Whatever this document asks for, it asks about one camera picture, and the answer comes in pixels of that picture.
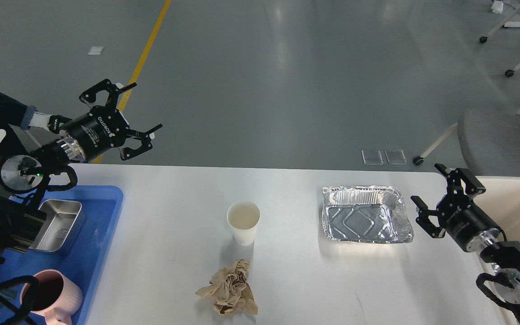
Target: foil container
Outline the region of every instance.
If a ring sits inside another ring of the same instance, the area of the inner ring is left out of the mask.
[[[409,243],[413,227],[400,192],[392,186],[322,188],[322,227],[333,241]]]

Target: white paper cup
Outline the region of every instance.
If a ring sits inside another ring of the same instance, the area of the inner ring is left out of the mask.
[[[260,209],[256,204],[236,202],[228,208],[226,218],[237,243],[247,246],[254,242],[260,221]]]

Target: chair seat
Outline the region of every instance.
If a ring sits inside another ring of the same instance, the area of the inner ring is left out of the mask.
[[[520,116],[465,111],[458,136],[464,160],[475,175],[520,177]]]

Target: blue tray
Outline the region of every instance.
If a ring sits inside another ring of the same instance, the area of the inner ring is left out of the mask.
[[[74,325],[83,325],[93,300],[111,238],[116,230],[124,194],[115,186],[76,186],[68,191],[48,192],[44,201],[49,198],[81,202],[85,222],[81,226],[70,253],[60,256],[32,250],[18,253],[7,249],[3,254],[5,263],[0,265],[0,282],[20,275],[33,275],[47,268],[60,270],[83,292],[81,307],[72,316]],[[21,286],[16,286],[13,290],[17,294],[12,303],[19,306]],[[11,316],[13,313],[7,308],[0,309],[0,323]],[[33,313],[29,317],[36,323],[45,325],[43,317]]]

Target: crumpled paper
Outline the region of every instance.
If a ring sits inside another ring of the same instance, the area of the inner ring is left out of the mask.
[[[238,260],[225,267],[210,280],[210,286],[201,288],[196,294],[204,298],[208,294],[215,298],[214,310],[221,315],[230,315],[238,309],[257,315],[258,305],[254,301],[252,290],[246,282],[250,261]]]

